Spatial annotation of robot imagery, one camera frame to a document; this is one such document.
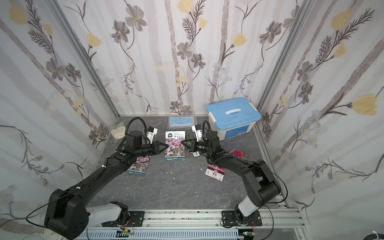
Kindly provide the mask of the red flower seed packet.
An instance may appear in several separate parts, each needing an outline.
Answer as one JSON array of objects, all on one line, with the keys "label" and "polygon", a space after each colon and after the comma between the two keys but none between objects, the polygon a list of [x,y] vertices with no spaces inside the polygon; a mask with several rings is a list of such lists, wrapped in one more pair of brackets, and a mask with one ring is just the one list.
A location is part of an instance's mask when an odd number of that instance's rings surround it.
[{"label": "red flower seed packet", "polygon": [[249,158],[249,155],[241,150],[238,150],[238,149],[234,149],[232,150],[231,152],[231,155],[239,158],[239,159],[243,159],[243,160],[246,160]]}]

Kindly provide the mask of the large green gourd seed packet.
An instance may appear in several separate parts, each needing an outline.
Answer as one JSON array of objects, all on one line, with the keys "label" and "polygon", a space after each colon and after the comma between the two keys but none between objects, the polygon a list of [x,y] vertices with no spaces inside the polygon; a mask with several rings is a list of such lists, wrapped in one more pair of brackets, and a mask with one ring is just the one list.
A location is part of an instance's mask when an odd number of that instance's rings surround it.
[{"label": "large green gourd seed packet", "polygon": [[196,139],[195,134],[190,134],[189,132],[186,132],[185,141],[191,141],[191,140],[195,140],[195,139]]}]

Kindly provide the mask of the small green gourd seed packet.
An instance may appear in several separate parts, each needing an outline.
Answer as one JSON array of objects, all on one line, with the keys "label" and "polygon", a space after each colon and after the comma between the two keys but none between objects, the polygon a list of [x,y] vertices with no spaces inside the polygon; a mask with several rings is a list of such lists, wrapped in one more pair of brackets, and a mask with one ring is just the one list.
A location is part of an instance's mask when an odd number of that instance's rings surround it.
[{"label": "small green gourd seed packet", "polygon": [[192,152],[192,155],[193,155],[194,157],[199,157],[201,154],[200,154],[199,151],[196,151],[196,152]]}]

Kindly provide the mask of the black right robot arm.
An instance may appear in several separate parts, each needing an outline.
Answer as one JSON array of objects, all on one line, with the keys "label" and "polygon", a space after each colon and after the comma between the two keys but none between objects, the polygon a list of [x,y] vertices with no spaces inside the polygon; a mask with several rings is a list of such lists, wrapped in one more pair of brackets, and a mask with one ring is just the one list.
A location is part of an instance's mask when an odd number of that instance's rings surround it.
[{"label": "black right robot arm", "polygon": [[211,166],[229,170],[242,178],[247,196],[235,207],[232,221],[222,217],[225,228],[246,226],[257,217],[256,212],[282,192],[282,187],[263,160],[248,162],[224,150],[219,140],[191,139],[182,141],[191,153],[202,152]]}]

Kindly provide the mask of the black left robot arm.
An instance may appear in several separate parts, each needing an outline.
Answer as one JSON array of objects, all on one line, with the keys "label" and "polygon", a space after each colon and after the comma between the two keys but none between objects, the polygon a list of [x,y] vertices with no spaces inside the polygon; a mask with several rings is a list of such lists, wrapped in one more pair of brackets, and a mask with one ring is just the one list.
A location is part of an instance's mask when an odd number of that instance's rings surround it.
[{"label": "black left robot arm", "polygon": [[137,158],[159,155],[168,147],[168,144],[159,141],[139,144],[123,139],[102,167],[68,189],[57,189],[51,194],[44,227],[69,240],[77,238],[90,225],[92,214],[87,210],[90,200],[110,181],[128,170]]}]

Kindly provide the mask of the white flower seed packet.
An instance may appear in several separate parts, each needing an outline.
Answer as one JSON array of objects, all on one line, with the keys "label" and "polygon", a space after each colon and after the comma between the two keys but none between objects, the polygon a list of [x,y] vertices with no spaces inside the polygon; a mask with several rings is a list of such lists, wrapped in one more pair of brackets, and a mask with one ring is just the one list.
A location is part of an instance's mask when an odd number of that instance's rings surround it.
[{"label": "white flower seed packet", "polygon": [[139,157],[136,162],[127,170],[128,174],[144,176],[146,174],[151,157]]},{"label": "white flower seed packet", "polygon": [[165,134],[166,144],[169,147],[165,153],[166,162],[176,162],[185,160],[185,146],[182,141],[185,140],[185,131],[167,131]]}]

